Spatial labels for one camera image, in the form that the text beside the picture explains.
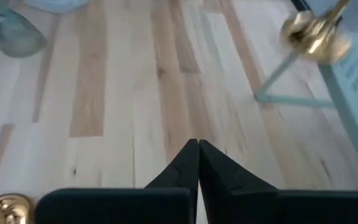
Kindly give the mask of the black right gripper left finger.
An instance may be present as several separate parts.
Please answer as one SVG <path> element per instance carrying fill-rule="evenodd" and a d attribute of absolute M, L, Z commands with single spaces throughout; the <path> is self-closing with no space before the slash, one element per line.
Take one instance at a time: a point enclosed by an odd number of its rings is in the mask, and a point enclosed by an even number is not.
<path fill-rule="evenodd" d="M 43 196 L 38 224 L 195 223 L 200 149 L 190 139 L 169 165 L 141 189 L 67 188 Z"/>

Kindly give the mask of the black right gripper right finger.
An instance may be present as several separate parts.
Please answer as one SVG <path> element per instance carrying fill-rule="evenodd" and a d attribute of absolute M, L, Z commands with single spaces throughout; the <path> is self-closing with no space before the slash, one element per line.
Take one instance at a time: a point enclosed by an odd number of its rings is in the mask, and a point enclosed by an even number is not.
<path fill-rule="evenodd" d="M 210 223 L 358 223 L 358 191 L 278 189 L 208 141 L 199 146 Z"/>

